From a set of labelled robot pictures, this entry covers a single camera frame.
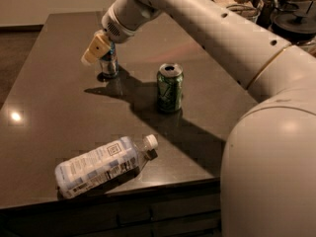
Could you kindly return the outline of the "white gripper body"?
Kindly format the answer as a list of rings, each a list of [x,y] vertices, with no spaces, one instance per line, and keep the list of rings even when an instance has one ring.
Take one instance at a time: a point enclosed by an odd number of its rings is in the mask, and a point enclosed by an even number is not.
[[[106,35],[115,43],[132,38],[147,22],[157,18],[161,12],[139,0],[116,0],[102,18]]]

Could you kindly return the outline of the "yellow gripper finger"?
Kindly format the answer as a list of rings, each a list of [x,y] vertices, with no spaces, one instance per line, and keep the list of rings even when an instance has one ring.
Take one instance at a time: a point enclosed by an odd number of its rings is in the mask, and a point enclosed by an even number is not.
[[[111,49],[111,41],[104,31],[97,31],[81,57],[84,65],[92,65],[106,55]]]

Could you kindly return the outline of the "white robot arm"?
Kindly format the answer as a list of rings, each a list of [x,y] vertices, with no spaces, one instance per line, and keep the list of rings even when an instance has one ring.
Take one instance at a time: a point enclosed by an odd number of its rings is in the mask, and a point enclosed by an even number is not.
[[[117,0],[83,62],[96,62],[160,13],[258,101],[223,153],[222,236],[316,237],[316,59],[210,0]]]

